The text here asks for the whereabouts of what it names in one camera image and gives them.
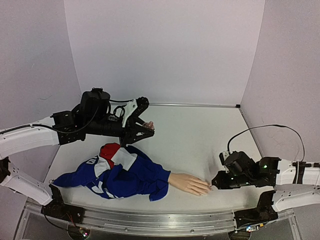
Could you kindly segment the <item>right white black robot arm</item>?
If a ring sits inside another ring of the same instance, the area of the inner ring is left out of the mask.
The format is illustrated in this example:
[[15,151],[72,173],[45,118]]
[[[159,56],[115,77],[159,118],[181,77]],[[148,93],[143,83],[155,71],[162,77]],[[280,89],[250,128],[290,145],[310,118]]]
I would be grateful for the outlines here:
[[260,195],[259,209],[265,204],[273,212],[281,212],[320,202],[318,162],[290,161],[279,157],[263,157],[254,161],[243,151],[224,151],[219,158],[224,169],[218,171],[211,181],[217,189],[273,188]]

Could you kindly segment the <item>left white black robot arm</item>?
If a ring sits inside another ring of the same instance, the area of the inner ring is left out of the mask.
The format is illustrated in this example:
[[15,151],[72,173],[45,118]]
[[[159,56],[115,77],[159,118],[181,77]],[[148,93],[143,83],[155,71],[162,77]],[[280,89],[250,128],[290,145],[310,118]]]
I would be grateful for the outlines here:
[[19,170],[9,156],[43,147],[65,145],[84,141],[86,135],[119,138],[125,147],[152,137],[154,130],[144,126],[140,115],[149,107],[146,97],[118,101],[112,109],[113,100],[102,88],[93,88],[82,94],[80,103],[73,110],[61,111],[42,120],[1,130],[0,132],[0,184],[21,193],[42,206],[47,206],[56,218],[64,218],[67,206],[54,198],[58,189],[39,182]]

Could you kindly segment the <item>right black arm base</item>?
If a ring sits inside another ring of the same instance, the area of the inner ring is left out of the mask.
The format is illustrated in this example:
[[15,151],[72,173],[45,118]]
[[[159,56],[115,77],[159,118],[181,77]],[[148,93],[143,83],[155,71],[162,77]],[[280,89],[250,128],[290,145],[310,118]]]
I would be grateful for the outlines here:
[[273,196],[275,190],[263,192],[255,208],[237,210],[234,219],[237,229],[247,226],[265,224],[278,219],[278,213],[273,209]]

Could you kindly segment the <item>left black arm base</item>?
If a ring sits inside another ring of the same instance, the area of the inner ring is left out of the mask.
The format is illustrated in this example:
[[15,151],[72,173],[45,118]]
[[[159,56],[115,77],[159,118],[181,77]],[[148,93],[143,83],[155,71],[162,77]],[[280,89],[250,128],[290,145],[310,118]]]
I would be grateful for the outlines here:
[[84,219],[85,209],[80,206],[65,203],[60,190],[53,184],[49,184],[49,187],[52,192],[52,201],[42,206],[41,213],[46,217],[81,224]]

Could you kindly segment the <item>clear nail polish bottle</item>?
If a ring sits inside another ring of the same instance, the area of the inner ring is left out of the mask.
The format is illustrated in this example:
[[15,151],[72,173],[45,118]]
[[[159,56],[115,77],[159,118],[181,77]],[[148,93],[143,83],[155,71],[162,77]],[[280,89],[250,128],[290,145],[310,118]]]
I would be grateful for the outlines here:
[[145,122],[142,126],[145,127],[145,128],[148,128],[148,129],[154,129],[155,128],[153,121]]

